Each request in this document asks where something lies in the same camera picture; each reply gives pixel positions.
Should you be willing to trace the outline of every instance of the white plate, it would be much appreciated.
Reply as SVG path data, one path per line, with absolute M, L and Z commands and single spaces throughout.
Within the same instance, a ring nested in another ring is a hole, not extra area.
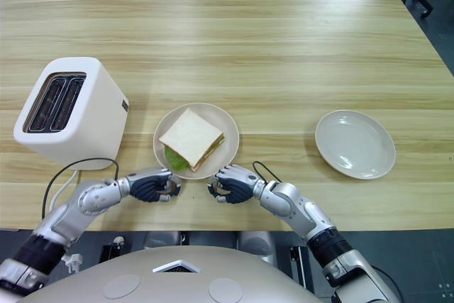
M 317 124 L 315 141 L 325 161 L 349 177 L 376 179 L 396 162 L 396 148 L 386 129 L 357 111 L 326 114 Z
M 224 142 L 201 164 L 196 172 L 187 170 L 173 170 L 164 155 L 164 145 L 159 141 L 159 137 L 165 134 L 172 124 L 191 108 L 197 115 L 222 130 L 225 136 Z M 225 110 L 207 103 L 190 103 L 172 110 L 159 122 L 153 137 L 153 151 L 157 161 L 161 166 L 168 168 L 182 179 L 205 179 L 215 175 L 222 167 L 232 162 L 240 145 L 240 132 L 235 121 Z

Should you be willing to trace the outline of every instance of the power cord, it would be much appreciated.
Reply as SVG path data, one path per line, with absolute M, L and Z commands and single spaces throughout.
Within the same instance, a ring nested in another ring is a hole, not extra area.
M 114 159 L 111 159 L 111 158 L 87 158 L 87 159 L 82 159 L 82 160 L 79 160 L 79 161 L 75 161 L 73 163 L 70 163 L 69 165 L 67 166 L 64 166 L 61 170 L 59 170 L 57 172 L 57 174 L 54 175 L 54 177 L 49 181 L 49 184 L 48 184 L 48 188 L 45 189 L 45 192 L 44 192 L 44 197 L 43 197 L 43 206 L 41 207 L 41 219 L 44 219 L 45 217 L 45 206 L 46 206 L 46 203 L 47 203 L 47 200 L 48 200 L 48 195 L 49 195 L 49 191 L 50 191 L 50 188 L 52 187 L 52 184 L 54 183 L 54 181 L 58 178 L 58 176 L 60 174 L 62 174 L 65 170 L 67 170 L 69 167 L 71 166 L 74 166 L 76 165 L 77 163 L 81 163 L 81 162 L 84 162 L 84 161 L 92 161 L 92 160 L 108 160 L 108 161 L 111 161 L 115 164 L 115 180 L 118 179 L 118 172 L 120 171 L 120 166 L 118 165 L 118 163 L 114 160 Z
M 59 190 L 56 191 L 56 193 L 54 194 L 54 196 L 52 197 L 52 200 L 50 200 L 50 205 L 49 205 L 49 211 L 52 211 L 55 207 L 55 202 L 57 202 L 57 199 L 58 197 L 60 196 L 60 194 L 63 193 L 63 191 L 66 189 L 66 187 L 68 187 L 71 182 L 73 181 L 73 179 L 79 174 L 79 170 L 75 170 L 72 175 L 70 176 L 70 178 L 63 184 L 63 186 L 61 186 L 61 188 Z
M 264 164 L 263 162 L 254 161 L 254 162 L 253 162 L 253 169 L 254 169 L 254 172 L 255 172 L 263 181 L 265 181 L 265 184 L 267 184 L 268 181 L 265 179 L 265 177 L 264 177 L 263 175 L 260 174 L 260 172 L 257 170 L 255 164 L 259 164 L 260 166 L 262 166 L 263 168 L 265 168 L 265 169 L 267 170 L 267 172 L 269 172 L 277 181 L 282 182 L 282 181 L 280 180 L 280 178 L 278 178 L 278 177 L 276 176 L 275 173 L 273 173 L 267 166 L 265 166 L 265 164 Z
M 385 271 L 383 271 L 382 269 L 380 268 L 377 268 L 376 266 L 374 265 L 371 265 L 372 268 L 380 273 L 382 273 L 384 276 L 386 276 L 390 281 L 391 283 L 394 285 L 394 287 L 396 288 L 397 290 L 397 293 L 399 294 L 399 299 L 400 299 L 400 302 L 401 303 L 405 303 L 405 299 L 404 299 L 404 295 L 402 294 L 402 291 L 400 290 L 400 287 L 397 285 L 396 281 L 392 279 L 392 277 L 390 275 L 388 275 Z

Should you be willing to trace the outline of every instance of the sandwich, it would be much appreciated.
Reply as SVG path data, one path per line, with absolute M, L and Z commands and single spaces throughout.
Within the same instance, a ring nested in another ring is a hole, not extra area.
M 186 109 L 159 141 L 164 144 L 165 158 L 174 170 L 189 168 L 196 172 L 224 139 L 221 130 Z

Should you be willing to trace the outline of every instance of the toaster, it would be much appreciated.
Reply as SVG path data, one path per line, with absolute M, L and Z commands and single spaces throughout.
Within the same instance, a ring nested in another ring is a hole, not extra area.
M 14 139 L 61 165 L 85 158 L 115 159 L 129 103 L 104 66 L 92 57 L 64 57 L 41 72 L 14 126 Z M 74 170 L 98 170 L 90 160 Z

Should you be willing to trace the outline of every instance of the bread slice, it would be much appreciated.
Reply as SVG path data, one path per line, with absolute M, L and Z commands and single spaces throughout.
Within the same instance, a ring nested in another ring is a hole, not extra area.
M 223 139 L 221 130 L 186 109 L 159 141 L 184 158 L 196 172 Z

